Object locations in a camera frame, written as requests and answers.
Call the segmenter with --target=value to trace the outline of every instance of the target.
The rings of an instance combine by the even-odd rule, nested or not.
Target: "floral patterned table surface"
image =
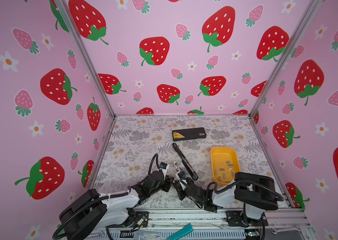
[[[247,116],[119,116],[93,187],[103,193],[126,190],[146,176],[155,153],[159,155],[159,162],[170,165],[167,174],[174,177],[173,162],[182,164],[172,148],[172,130],[194,127],[204,127],[207,137],[176,143],[197,172],[199,179],[195,183],[198,186],[205,189],[213,181],[210,150],[215,146],[233,148],[242,172],[273,177]],[[277,183],[276,191],[281,193]],[[278,206],[288,207],[286,202],[278,202]],[[243,203],[236,200],[225,207],[242,208]],[[152,195],[138,208],[189,209],[197,206],[188,198],[180,201],[172,187],[168,193],[159,191]]]

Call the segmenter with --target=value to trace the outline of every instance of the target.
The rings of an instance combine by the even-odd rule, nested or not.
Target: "wrench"
[[[271,231],[273,234],[277,234],[278,232],[286,232],[286,231],[290,231],[290,230],[297,230],[299,232],[301,232],[301,228],[298,225],[294,225],[293,227],[287,227],[287,228],[271,228]]]
[[[100,231],[98,233],[92,233],[90,235],[88,235],[87,237],[102,237],[104,235],[103,231]]]

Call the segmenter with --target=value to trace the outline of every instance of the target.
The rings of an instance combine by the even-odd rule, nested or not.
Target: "teal plastic object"
[[[183,229],[179,230],[175,234],[168,237],[166,240],[177,240],[180,239],[193,231],[192,225],[189,223]]]

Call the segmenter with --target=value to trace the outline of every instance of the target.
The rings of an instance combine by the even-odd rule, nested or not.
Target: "strawberry wallpaper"
[[[53,1],[0,1],[0,238],[51,239],[110,118]]]
[[[338,0],[322,3],[266,99],[257,127],[294,205],[316,237],[338,239]]]
[[[117,114],[247,113],[309,3],[65,1]]]

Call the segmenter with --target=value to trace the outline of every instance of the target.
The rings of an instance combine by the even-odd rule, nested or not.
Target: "yellow tray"
[[[213,179],[219,185],[227,185],[228,182],[234,180],[234,174],[240,172],[237,153],[230,147],[213,147],[210,150],[210,158],[212,160]]]

